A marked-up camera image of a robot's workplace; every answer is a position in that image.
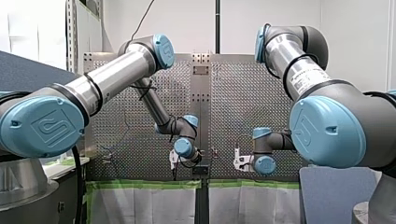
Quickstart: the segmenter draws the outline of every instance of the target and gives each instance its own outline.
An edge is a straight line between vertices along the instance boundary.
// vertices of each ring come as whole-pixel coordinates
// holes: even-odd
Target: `black cable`
[[[78,149],[76,146],[72,148],[73,157],[76,163],[76,173],[77,173],[77,210],[75,223],[81,223],[81,213],[82,213],[82,198],[84,196],[83,192],[83,180],[82,180],[82,167],[81,162],[79,160]]]
[[[190,125],[190,127],[194,130],[194,132],[195,132],[195,137],[189,137],[189,136],[180,136],[180,137],[186,137],[186,138],[190,138],[190,139],[192,139],[192,140],[195,140],[195,138],[197,137],[197,135],[198,135],[198,132],[197,132],[197,129],[196,129],[196,127],[194,127],[191,123],[189,123],[189,121],[188,120],[186,120],[186,119],[184,119],[184,118],[182,118],[182,117],[175,117],[175,116],[173,116],[173,115],[171,115],[170,116],[171,118],[170,118],[170,120],[169,121],[171,121],[172,123],[171,123],[171,136],[170,136],[170,138],[169,138],[169,142],[171,143],[172,142],[172,140],[173,140],[173,138],[174,138],[174,136],[176,135],[176,131],[177,131],[177,121],[178,120],[180,120],[180,119],[182,119],[182,120],[184,120],[186,123],[188,123],[189,125]]]
[[[152,86],[152,80],[151,79],[149,80],[149,84],[148,84],[147,87],[137,87],[135,85],[131,85],[131,88],[138,89],[138,90],[146,90],[145,92],[143,92],[142,95],[140,95],[139,101],[142,101],[143,97],[145,97],[149,93],[149,90],[155,90],[155,91],[157,90],[156,87]]]
[[[178,167],[178,160],[176,162],[175,169],[172,171],[174,181],[177,181],[177,167]]]
[[[270,23],[266,23],[265,25],[264,25],[264,37],[265,37],[265,35],[266,35],[266,31],[269,29],[269,28],[271,28],[271,24]],[[265,38],[264,38],[264,43],[262,44],[262,57],[263,57],[263,60],[264,60],[264,65],[265,65],[265,68],[267,69],[267,71],[268,71],[268,73],[271,75],[271,76],[273,76],[273,77],[275,77],[275,78],[277,78],[277,79],[280,79],[280,77],[279,76],[277,76],[272,70],[271,70],[271,68],[268,66],[268,63],[267,63],[267,54],[265,53],[265,51],[266,51],[266,49],[267,49],[267,45],[270,43],[270,41],[265,41]]]
[[[287,80],[288,80],[288,73],[289,70],[294,66],[295,63],[297,63],[298,61],[304,59],[305,57],[310,57],[312,60],[315,61],[316,64],[319,64],[319,58],[317,55],[315,54],[311,54],[311,53],[305,53],[302,54],[300,56],[298,56],[297,58],[291,60],[291,62],[288,64],[288,66],[285,69],[285,73],[283,74],[282,77],[282,82],[283,82],[283,89],[285,90],[285,93],[289,96],[289,98],[292,100],[289,89],[288,89],[288,85],[287,85]]]
[[[175,116],[171,115],[171,119],[172,119],[172,121],[171,121],[172,122],[171,123],[171,136],[169,137],[169,143],[172,142],[173,137],[175,136],[176,131],[177,131],[177,118]]]
[[[143,15],[142,19],[140,20],[139,25],[137,26],[136,30],[135,30],[134,33],[132,34],[131,39],[130,39],[128,42],[126,42],[125,48],[124,48],[124,52],[123,52],[123,53],[126,52],[126,50],[127,50],[128,47],[129,47],[129,44],[131,44],[131,42],[134,40],[134,36],[135,36],[135,35],[137,34],[137,32],[139,31],[140,26],[142,25],[143,20],[144,20],[144,19],[146,18],[146,16],[148,15],[149,10],[150,10],[150,8],[151,8],[151,6],[152,6],[153,3],[154,3],[154,0],[152,0],[152,1],[149,3],[148,8],[146,9],[145,14]]]
[[[184,166],[184,167],[187,168],[187,169],[192,169],[192,168],[194,168],[195,166],[197,166],[198,163],[199,163],[199,162],[196,162],[196,163],[195,163],[194,165],[192,165],[192,166],[186,165],[186,164],[181,160],[180,156],[178,156],[178,159],[177,159],[177,160],[180,161],[181,165]]]
[[[139,31],[140,26],[142,25],[143,20],[144,20],[144,19],[146,18],[146,16],[148,15],[149,9],[151,8],[151,6],[152,6],[153,3],[154,3],[154,0],[152,0],[152,1],[149,3],[148,9],[146,9],[146,12],[145,12],[145,14],[143,15],[142,19],[140,20],[139,25],[138,25],[137,28],[136,28],[136,31],[134,31],[134,33],[133,33],[132,36],[131,36],[131,40],[134,39],[134,36],[135,36],[135,35],[137,34],[137,32]]]

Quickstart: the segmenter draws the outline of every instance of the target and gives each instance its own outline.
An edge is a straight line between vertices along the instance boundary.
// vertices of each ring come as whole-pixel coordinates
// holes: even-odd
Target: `silver arm tube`
[[[148,78],[142,78],[135,83],[137,93],[144,97],[142,98],[143,103],[146,105],[146,108],[148,109],[148,112],[154,119],[154,121],[159,125],[162,126],[165,123],[169,121],[169,114],[166,111],[165,107],[163,106],[163,103],[161,102],[161,99],[158,97],[157,93],[155,90],[149,89],[149,79]]]
[[[296,35],[283,34],[276,36],[267,44],[267,59],[279,77],[287,76],[286,85],[292,100],[298,99],[313,86],[331,80],[309,56],[295,62],[286,71],[294,59],[305,55],[303,43]]]
[[[94,83],[103,94],[103,104],[125,90],[142,77],[156,72],[154,56],[139,44],[132,44],[128,52],[110,63],[90,72]],[[84,105],[89,115],[98,109],[99,92],[86,77],[80,77],[66,85]]]

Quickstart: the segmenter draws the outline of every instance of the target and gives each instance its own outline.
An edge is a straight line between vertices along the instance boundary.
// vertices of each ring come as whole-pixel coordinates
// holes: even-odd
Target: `logo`
[[[62,141],[67,141],[67,137],[76,131],[61,109],[34,121],[32,128],[48,147],[55,147]]]

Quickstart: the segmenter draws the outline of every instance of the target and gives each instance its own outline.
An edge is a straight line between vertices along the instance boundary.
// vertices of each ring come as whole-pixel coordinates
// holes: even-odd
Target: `metal pole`
[[[216,0],[216,53],[220,54],[220,0]]]

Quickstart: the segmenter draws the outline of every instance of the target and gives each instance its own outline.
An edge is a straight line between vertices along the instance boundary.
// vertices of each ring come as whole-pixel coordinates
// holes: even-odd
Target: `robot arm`
[[[326,41],[311,27],[265,25],[258,32],[255,57],[278,75],[294,101],[291,139],[307,161],[334,168],[368,166],[395,175],[394,92],[362,93],[331,79],[323,70]]]
[[[0,151],[24,158],[47,158],[69,150],[84,134],[90,117],[132,84],[147,86],[148,78],[174,62],[172,44],[165,35],[155,35],[127,43],[114,61],[66,85],[52,84],[31,94],[8,93],[0,100]],[[154,90],[143,97],[161,133],[170,117]],[[177,142],[190,152],[188,159],[199,158],[193,148],[198,120],[191,116],[177,121]]]

